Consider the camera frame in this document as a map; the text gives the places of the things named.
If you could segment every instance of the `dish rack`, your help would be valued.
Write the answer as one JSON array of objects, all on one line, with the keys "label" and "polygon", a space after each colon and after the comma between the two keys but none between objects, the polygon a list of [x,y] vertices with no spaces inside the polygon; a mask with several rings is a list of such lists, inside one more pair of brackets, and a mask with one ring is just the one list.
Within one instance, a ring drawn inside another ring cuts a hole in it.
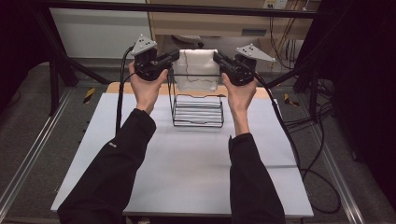
[{"label": "dish rack", "polygon": [[173,125],[175,127],[221,128],[224,124],[224,111],[221,98],[225,97],[225,95],[191,95],[179,93],[175,80],[177,76],[219,77],[219,75],[168,75],[167,85]]}]

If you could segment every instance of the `metal rail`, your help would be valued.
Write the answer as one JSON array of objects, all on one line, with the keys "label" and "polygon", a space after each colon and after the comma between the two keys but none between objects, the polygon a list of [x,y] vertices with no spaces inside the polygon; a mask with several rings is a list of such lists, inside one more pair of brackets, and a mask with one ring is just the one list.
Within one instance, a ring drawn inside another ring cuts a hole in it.
[{"label": "metal rail", "polygon": [[[307,116],[309,116],[308,112],[308,102],[305,100],[305,97],[302,97],[300,94],[297,94],[299,102],[303,108],[303,111]],[[317,139],[318,145],[320,145],[321,135],[320,129],[318,125],[313,125],[311,130],[314,133],[315,138]],[[329,175],[334,183],[335,188],[338,190],[341,196],[341,202],[344,206],[344,210],[351,224],[364,224],[363,216],[361,215],[361,210],[355,202],[355,199],[350,192],[350,189],[345,181],[343,175],[341,174],[340,169],[335,162],[332,153],[327,146],[326,142],[323,145],[322,152],[323,161],[327,167]]]},{"label": "metal rail", "polygon": [[68,103],[72,91],[73,88],[66,88],[61,98],[60,106],[58,107],[58,110],[56,110],[55,114],[52,117],[49,117],[49,119],[47,120],[46,124],[44,125],[37,139],[35,140],[29,152],[27,153],[25,159],[21,163],[21,166],[18,169],[17,173],[15,173],[14,177],[9,182],[6,190],[1,196],[0,223],[2,223],[3,219],[6,217],[8,209],[11,207],[24,181],[26,180],[33,166],[35,165],[35,161],[37,160],[38,155],[41,152],[41,149],[46,144],[47,140],[50,137],[50,134],[52,133],[53,128],[55,127],[62,113],[64,112],[64,109]]}]

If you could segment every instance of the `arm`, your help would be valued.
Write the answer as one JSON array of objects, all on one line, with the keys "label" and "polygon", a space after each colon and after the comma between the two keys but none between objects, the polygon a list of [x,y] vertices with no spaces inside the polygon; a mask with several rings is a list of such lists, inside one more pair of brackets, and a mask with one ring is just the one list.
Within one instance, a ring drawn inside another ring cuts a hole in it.
[{"label": "arm", "polygon": [[229,151],[230,197],[233,224],[286,223],[285,213],[274,183],[268,174],[248,127],[248,106],[256,92],[257,80],[234,86],[227,75],[223,83],[235,127]]},{"label": "arm", "polygon": [[167,71],[151,82],[131,77],[136,109],[107,142],[58,209],[61,223],[120,223],[156,126],[149,116]]}]

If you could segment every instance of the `white towel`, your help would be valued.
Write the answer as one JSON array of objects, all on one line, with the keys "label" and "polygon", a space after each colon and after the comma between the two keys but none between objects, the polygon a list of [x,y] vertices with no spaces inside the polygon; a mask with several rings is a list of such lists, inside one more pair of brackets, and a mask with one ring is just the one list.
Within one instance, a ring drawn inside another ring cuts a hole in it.
[{"label": "white towel", "polygon": [[219,83],[219,65],[213,61],[216,49],[181,49],[173,69],[180,91],[215,91]]}]

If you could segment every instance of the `black jacket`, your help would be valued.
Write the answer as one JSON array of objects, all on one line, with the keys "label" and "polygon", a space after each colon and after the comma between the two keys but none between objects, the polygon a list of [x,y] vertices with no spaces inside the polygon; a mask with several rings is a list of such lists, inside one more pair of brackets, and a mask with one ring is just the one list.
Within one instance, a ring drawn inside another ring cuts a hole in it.
[{"label": "black jacket", "polygon": [[[59,207],[61,223],[121,223],[155,130],[154,120],[135,109]],[[229,151],[233,223],[285,223],[282,204],[251,133],[230,138]]]}]

